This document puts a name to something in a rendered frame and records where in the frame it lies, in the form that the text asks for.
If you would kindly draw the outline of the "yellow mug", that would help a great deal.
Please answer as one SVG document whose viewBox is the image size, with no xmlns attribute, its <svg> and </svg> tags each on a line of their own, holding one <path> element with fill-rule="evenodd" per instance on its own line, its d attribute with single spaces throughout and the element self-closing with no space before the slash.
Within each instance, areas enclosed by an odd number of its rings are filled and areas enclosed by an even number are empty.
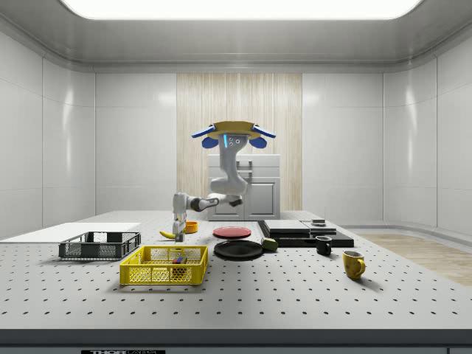
<svg viewBox="0 0 472 354">
<path fill-rule="evenodd" d="M 350 279 L 360 279 L 366 270 L 364 255 L 357 251 L 344 251 L 342 254 L 344 270 Z"/>
</svg>

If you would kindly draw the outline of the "white cabinet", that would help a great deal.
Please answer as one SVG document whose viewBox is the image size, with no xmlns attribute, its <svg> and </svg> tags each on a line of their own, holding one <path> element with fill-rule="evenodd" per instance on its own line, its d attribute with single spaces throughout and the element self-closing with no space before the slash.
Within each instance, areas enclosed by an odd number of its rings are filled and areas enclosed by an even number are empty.
<svg viewBox="0 0 472 354">
<path fill-rule="evenodd" d="M 243 203 L 209 208 L 211 221 L 259 221 L 280 217 L 280 156 L 237 154 L 237 171 L 248 183 Z"/>
</svg>

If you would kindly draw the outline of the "dark grey basket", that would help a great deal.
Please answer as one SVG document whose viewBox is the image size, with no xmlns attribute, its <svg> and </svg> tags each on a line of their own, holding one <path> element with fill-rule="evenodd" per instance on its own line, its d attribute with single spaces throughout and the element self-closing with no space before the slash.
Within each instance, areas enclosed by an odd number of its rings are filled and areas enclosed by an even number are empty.
<svg viewBox="0 0 472 354">
<path fill-rule="evenodd" d="M 122 259 L 141 243 L 140 232 L 85 232 L 59 244 L 64 259 Z"/>
</svg>

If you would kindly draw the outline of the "red plate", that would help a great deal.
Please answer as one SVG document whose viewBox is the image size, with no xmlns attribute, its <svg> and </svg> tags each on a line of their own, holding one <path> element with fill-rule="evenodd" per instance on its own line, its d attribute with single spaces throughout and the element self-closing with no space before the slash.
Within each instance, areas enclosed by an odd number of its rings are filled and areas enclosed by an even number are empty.
<svg viewBox="0 0 472 354">
<path fill-rule="evenodd" d="M 215 237 L 226 239 L 240 239 L 251 235 L 251 230 L 242 226 L 223 226 L 213 230 Z"/>
</svg>

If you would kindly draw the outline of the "black plate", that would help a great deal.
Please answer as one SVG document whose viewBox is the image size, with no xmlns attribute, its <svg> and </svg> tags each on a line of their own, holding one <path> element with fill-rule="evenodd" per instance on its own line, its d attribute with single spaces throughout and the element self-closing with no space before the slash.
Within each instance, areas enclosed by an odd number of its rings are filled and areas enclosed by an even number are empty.
<svg viewBox="0 0 472 354">
<path fill-rule="evenodd" d="M 214 253 L 232 260 L 250 260 L 262 255 L 263 248 L 259 243 L 249 240 L 230 240 L 215 245 Z"/>
</svg>

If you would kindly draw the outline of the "white board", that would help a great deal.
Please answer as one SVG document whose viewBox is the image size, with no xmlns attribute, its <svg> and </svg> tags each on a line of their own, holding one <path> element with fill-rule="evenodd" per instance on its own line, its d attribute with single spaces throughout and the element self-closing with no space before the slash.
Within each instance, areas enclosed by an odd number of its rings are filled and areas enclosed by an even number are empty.
<svg viewBox="0 0 472 354">
<path fill-rule="evenodd" d="M 126 232 L 139 223 L 63 223 L 0 240 L 0 243 L 60 243 L 85 232 Z"/>
</svg>

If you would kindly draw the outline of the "black mug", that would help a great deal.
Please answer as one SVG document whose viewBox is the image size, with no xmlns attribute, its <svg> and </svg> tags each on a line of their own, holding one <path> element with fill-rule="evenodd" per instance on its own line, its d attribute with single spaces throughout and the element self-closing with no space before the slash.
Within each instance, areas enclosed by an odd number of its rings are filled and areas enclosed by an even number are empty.
<svg viewBox="0 0 472 354">
<path fill-rule="evenodd" d="M 315 240 L 317 253 L 329 256 L 332 251 L 332 238 L 329 236 L 316 236 Z"/>
</svg>

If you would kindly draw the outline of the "yellow basket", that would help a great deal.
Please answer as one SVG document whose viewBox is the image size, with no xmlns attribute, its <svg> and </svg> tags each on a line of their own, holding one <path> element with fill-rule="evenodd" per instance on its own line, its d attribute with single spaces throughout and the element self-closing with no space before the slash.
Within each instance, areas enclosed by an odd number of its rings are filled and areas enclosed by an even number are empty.
<svg viewBox="0 0 472 354">
<path fill-rule="evenodd" d="M 176 257 L 187 264 L 173 265 Z M 199 285 L 208 264 L 206 246 L 142 246 L 119 264 L 122 285 Z"/>
</svg>

